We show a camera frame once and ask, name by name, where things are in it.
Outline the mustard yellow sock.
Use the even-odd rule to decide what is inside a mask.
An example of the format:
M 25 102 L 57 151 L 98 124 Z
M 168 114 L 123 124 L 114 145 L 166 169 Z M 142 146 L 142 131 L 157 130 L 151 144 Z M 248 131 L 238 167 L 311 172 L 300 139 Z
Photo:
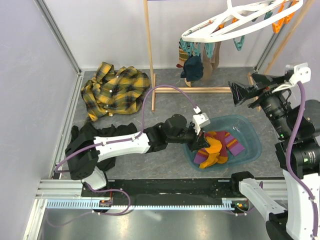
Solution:
M 208 158 L 199 165 L 200 169 L 206 169 L 219 161 L 220 153 L 210 153 Z
M 209 147 L 206 147 L 205 149 L 209 154 L 214 154 L 214 153 L 219 153 L 222 147 L 223 147 L 222 143 L 211 135 L 211 145 Z

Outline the maroon purple striped sock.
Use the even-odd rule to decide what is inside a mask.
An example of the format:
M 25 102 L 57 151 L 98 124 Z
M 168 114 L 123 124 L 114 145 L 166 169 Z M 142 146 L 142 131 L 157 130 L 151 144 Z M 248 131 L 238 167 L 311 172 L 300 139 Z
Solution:
M 208 160 L 209 156 L 210 154 L 206 151 L 206 149 L 202 148 L 196 153 L 193 162 L 199 165 L 202 164 L 203 162 L 210 163 L 211 160 Z
M 218 164 L 224 164 L 228 161 L 228 152 L 230 152 L 233 157 L 236 157 L 245 150 L 245 147 L 228 131 L 217 131 L 214 137 L 222 144 Z

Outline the white oval clip hanger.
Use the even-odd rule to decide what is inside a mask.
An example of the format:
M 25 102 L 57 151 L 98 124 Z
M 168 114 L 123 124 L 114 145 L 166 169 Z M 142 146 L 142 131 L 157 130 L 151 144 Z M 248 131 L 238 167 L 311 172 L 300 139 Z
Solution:
M 228 0 L 224 12 L 186 30 L 181 38 L 185 42 L 216 43 L 246 36 L 268 26 L 276 34 L 303 4 L 302 0 L 263 0 L 233 6 Z

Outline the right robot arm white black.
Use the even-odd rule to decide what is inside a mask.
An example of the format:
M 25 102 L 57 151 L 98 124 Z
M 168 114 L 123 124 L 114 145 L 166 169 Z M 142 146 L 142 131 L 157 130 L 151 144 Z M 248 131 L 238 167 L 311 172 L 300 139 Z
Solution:
M 272 240 L 317 240 L 320 237 L 320 103 L 308 100 L 304 83 L 309 71 L 270 76 L 254 73 L 254 84 L 229 82 L 236 106 L 254 99 L 249 108 L 261 107 L 279 141 L 275 152 L 287 189 L 287 207 L 279 206 L 242 171 L 231 176 L 229 191 L 244 195 L 264 218 Z

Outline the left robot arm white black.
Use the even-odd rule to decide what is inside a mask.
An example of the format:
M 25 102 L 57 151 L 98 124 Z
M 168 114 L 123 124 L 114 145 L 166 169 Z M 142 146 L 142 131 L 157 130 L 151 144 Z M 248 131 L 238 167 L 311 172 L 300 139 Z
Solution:
M 205 113 L 196 114 L 191 123 L 184 116 L 174 114 L 142 131 L 132 123 L 119 127 L 95 129 L 86 124 L 65 150 L 70 178 L 81 180 L 92 187 L 99 197 L 106 196 L 110 185 L 106 176 L 118 156 L 147 154 L 165 150 L 168 144 L 185 144 L 195 151 L 209 147 L 204 127 L 210 124 Z

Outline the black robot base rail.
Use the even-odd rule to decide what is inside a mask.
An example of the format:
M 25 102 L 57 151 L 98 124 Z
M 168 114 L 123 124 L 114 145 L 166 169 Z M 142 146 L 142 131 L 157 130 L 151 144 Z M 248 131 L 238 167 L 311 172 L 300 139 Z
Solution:
M 231 178 L 116 179 L 108 187 L 123 190 L 137 205 L 218 205 L 223 198 L 245 198 Z

